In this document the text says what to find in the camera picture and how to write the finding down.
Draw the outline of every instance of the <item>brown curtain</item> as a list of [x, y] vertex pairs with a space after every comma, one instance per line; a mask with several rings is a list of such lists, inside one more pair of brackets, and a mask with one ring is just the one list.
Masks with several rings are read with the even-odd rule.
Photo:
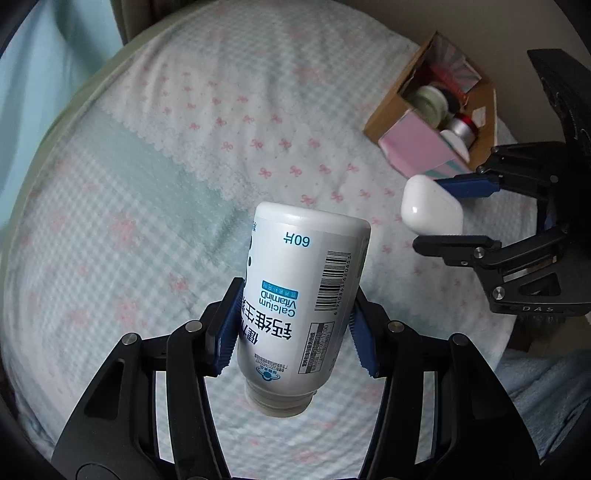
[[111, 0], [123, 44], [195, 0]]

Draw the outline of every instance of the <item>metal screw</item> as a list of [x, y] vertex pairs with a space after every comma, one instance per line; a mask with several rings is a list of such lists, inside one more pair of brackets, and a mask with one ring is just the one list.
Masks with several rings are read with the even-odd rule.
[[121, 337], [121, 343], [123, 343], [124, 345], [131, 345], [132, 343], [135, 343], [138, 340], [138, 336], [135, 333], [126, 333], [125, 335], [123, 335], [123, 337]]
[[388, 324], [388, 330], [392, 333], [400, 333], [404, 331], [404, 324], [402, 322], [397, 322], [394, 320]]
[[466, 346], [468, 343], [470, 343], [470, 340], [468, 339], [468, 337], [466, 335], [461, 334], [461, 333], [455, 334], [452, 337], [452, 341], [457, 346]]
[[492, 297], [495, 300], [502, 300], [505, 297], [505, 289], [503, 287], [497, 287], [492, 291]]
[[203, 328], [203, 324], [199, 320], [191, 320], [185, 323], [185, 330], [188, 332], [198, 332]]

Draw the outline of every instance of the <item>light blue curtain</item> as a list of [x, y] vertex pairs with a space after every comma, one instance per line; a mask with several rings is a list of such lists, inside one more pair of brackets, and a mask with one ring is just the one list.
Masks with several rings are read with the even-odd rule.
[[41, 0], [14, 35], [0, 59], [2, 231], [45, 131], [121, 47], [109, 0]]

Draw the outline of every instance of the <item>white jar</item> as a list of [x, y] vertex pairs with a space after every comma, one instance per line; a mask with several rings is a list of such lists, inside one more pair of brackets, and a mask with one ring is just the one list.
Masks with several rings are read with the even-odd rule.
[[297, 415], [330, 377], [370, 231], [345, 215], [269, 202], [256, 208], [238, 363], [259, 411]]

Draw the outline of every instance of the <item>bottle label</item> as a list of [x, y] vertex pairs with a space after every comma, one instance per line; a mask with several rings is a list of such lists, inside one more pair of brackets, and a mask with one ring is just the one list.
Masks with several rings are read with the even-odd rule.
[[325, 382], [355, 301], [367, 240], [255, 218], [239, 347], [250, 381], [284, 395]]

